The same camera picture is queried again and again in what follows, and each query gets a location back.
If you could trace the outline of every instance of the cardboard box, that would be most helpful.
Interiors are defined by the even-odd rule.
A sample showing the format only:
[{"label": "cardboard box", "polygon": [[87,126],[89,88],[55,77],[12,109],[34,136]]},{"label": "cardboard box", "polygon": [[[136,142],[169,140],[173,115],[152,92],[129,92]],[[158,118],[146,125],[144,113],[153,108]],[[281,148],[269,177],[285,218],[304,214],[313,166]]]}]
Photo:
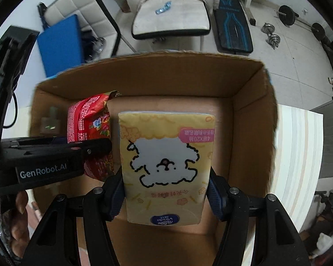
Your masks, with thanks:
[{"label": "cardboard box", "polygon": [[[115,169],[120,164],[117,115],[121,111],[181,111],[216,117],[212,167],[231,186],[263,197],[272,179],[273,140],[277,125],[274,89],[261,62],[228,55],[159,52],[110,58],[70,69],[36,88],[31,136],[40,135],[42,117],[59,109],[65,135],[70,105],[95,94],[118,90],[108,102]],[[86,176],[58,186],[68,196],[84,195],[102,183]],[[34,190],[45,211],[54,195]],[[125,206],[107,224],[121,265],[211,265],[224,223],[208,202],[201,223],[189,226],[148,226],[127,222]],[[79,245],[84,247],[82,221]]]}]

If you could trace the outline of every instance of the red snack bag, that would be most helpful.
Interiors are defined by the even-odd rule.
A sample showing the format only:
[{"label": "red snack bag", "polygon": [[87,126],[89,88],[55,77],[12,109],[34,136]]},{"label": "red snack bag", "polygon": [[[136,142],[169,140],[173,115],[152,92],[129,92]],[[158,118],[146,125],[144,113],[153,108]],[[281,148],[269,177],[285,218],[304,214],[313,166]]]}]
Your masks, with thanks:
[{"label": "red snack bag", "polygon": [[[115,97],[117,91],[95,95],[71,106],[68,111],[67,140],[84,141],[107,137],[111,139],[110,113],[107,101]],[[94,157],[84,164],[85,175],[105,181],[114,174],[112,153]]]}]

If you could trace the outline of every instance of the finger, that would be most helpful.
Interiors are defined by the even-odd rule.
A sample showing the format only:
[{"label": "finger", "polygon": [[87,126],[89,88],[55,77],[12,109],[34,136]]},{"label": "finger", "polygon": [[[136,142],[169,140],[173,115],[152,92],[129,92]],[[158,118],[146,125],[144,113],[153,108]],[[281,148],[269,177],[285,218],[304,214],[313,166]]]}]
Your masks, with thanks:
[{"label": "finger", "polygon": [[23,214],[16,212],[11,221],[11,235],[15,240],[19,240],[28,231],[27,211]]},{"label": "finger", "polygon": [[28,195],[26,191],[21,191],[17,193],[16,196],[16,208],[23,214],[26,210],[26,205],[28,203]]},{"label": "finger", "polygon": [[11,242],[11,248],[13,253],[22,258],[23,254],[25,254],[25,250],[27,248],[28,242],[23,241],[23,240],[12,240]]},{"label": "finger", "polygon": [[30,232],[28,231],[28,228],[26,229],[25,233],[21,236],[20,241],[24,241],[26,243],[30,242]]}]

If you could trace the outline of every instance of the pink label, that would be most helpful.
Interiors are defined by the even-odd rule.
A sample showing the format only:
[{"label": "pink label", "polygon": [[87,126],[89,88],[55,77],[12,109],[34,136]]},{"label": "pink label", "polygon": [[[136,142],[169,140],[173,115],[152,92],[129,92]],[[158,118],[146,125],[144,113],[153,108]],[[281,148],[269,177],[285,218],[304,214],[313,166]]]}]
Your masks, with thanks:
[{"label": "pink label", "polygon": [[183,143],[205,143],[213,142],[214,129],[182,128],[179,139]]}]

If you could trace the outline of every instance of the vinda logo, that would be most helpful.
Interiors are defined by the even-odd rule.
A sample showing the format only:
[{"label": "vinda logo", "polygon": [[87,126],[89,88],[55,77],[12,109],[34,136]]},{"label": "vinda logo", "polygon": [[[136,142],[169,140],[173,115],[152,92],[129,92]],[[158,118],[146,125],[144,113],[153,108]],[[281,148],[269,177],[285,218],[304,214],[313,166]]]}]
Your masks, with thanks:
[{"label": "vinda logo", "polygon": [[180,217],[176,214],[166,214],[162,216],[153,216],[151,218],[151,222],[154,225],[172,225],[178,223],[180,220]]},{"label": "vinda logo", "polygon": [[54,174],[64,170],[67,170],[67,163],[59,163],[54,166],[36,168],[35,170],[31,171],[20,171],[19,175],[21,179],[27,179],[47,174]]}]

